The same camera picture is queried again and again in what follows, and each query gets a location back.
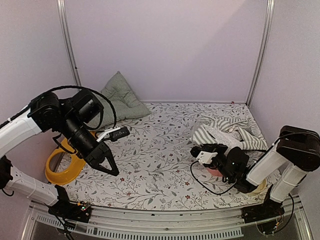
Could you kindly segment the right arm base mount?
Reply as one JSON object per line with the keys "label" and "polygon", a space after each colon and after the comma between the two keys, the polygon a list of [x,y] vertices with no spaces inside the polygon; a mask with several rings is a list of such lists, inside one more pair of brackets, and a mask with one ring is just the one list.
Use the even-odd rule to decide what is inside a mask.
{"label": "right arm base mount", "polygon": [[245,223],[262,221],[269,218],[281,216],[285,213],[282,203],[271,200],[270,187],[265,195],[264,201],[261,204],[243,207],[241,209],[241,218]]}

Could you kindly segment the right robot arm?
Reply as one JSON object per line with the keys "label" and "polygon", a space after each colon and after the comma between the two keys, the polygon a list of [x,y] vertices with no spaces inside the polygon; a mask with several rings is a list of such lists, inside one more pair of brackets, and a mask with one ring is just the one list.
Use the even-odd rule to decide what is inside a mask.
{"label": "right robot arm", "polygon": [[226,145],[207,143],[194,146],[190,153],[198,163],[218,170],[225,182],[244,194],[254,191],[276,169],[288,164],[258,208],[262,218],[269,218],[306,175],[319,168],[320,136],[315,131],[285,125],[272,146],[252,166],[247,165],[249,156],[239,147],[227,150]]}

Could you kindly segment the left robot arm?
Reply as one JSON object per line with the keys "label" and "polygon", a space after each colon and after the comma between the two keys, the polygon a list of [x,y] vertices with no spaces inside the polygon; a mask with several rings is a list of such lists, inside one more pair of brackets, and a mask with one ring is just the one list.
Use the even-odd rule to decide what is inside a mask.
{"label": "left robot arm", "polygon": [[117,176],[118,167],[111,149],[93,134],[89,122],[102,117],[102,94],[79,87],[74,96],[61,99],[52,88],[32,99],[17,114],[0,126],[0,187],[54,206],[63,216],[74,213],[67,191],[32,176],[32,167],[40,168],[54,147],[61,147],[85,161],[92,169]]}

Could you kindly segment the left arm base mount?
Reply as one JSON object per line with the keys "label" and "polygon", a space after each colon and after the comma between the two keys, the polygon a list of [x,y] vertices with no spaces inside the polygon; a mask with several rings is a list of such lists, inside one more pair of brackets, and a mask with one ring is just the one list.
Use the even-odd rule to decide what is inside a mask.
{"label": "left arm base mount", "polygon": [[67,191],[59,185],[54,186],[57,190],[57,202],[48,206],[48,213],[64,220],[73,220],[88,223],[91,217],[92,208],[90,202],[71,202]]}

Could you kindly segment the green striped pet tent fabric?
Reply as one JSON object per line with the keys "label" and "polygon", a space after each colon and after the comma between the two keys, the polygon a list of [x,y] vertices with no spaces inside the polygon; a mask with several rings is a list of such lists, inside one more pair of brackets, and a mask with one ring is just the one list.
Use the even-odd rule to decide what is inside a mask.
{"label": "green striped pet tent fabric", "polygon": [[251,118],[202,117],[191,130],[197,145],[223,144],[228,150],[239,147],[247,151],[266,151],[267,142]]}

